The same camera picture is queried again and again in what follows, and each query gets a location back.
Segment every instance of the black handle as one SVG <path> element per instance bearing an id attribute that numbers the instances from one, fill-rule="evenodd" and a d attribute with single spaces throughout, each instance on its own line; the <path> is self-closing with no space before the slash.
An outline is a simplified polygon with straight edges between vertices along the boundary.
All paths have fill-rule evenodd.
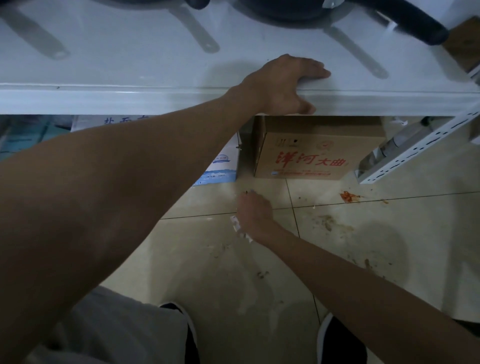
<path id="1" fill-rule="evenodd" d="M 347 0 L 377 10 L 403 30 L 429 46 L 442 44 L 448 30 L 424 11 L 405 0 Z"/>
<path id="2" fill-rule="evenodd" d="M 201 10 L 210 3 L 210 0 L 185 0 L 192 8 Z"/>

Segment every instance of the person's right arm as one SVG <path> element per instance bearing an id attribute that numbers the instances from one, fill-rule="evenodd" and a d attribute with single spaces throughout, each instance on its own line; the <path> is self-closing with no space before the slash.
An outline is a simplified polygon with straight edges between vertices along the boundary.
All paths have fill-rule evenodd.
<path id="1" fill-rule="evenodd" d="M 285 230 L 262 196 L 242 194 L 237 218 L 384 363 L 480 363 L 480 341 L 468 331 L 406 290 Z"/>

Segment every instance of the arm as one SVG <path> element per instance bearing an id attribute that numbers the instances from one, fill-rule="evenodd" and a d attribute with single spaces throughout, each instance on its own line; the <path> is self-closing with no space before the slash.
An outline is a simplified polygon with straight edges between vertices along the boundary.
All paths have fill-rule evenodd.
<path id="1" fill-rule="evenodd" d="M 0 163 L 0 363 L 17 362 L 112 273 L 253 115 L 313 113 L 284 55 L 224 96 L 60 136 Z"/>
<path id="2" fill-rule="evenodd" d="M 480 342 L 468 331 L 406 290 L 285 230 L 262 196 L 241 195 L 237 218 L 385 363 L 480 363 Z"/>

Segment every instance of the shoe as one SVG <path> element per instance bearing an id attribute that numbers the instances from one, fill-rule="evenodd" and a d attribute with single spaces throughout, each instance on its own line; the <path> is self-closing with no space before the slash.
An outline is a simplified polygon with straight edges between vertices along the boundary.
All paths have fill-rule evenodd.
<path id="1" fill-rule="evenodd" d="M 193 321 L 187 311 L 174 302 L 163 303 L 160 305 L 160 308 L 177 310 L 185 316 L 188 324 L 187 342 L 185 343 L 185 364 L 200 364 L 200 357 L 197 348 L 197 332 L 195 331 L 195 326 L 193 325 Z"/>
<path id="2" fill-rule="evenodd" d="M 318 330 L 318 364 L 366 364 L 367 348 L 336 317 L 328 314 Z"/>

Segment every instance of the tiled floor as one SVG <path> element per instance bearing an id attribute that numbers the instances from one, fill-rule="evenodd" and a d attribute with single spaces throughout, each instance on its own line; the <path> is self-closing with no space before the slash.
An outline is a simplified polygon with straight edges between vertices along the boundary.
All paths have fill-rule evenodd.
<path id="1" fill-rule="evenodd" d="M 236 196 L 253 188 L 300 237 L 360 266 L 368 259 L 378 275 L 452 317 L 480 322 L 480 148 L 467 136 L 460 129 L 372 185 L 353 174 L 338 182 L 255 179 L 244 148 L 236 183 L 191 188 L 104 285 L 185 306 L 204 363 L 315 363 L 326 309 L 230 223 Z M 362 198 L 344 204 L 342 191 Z"/>

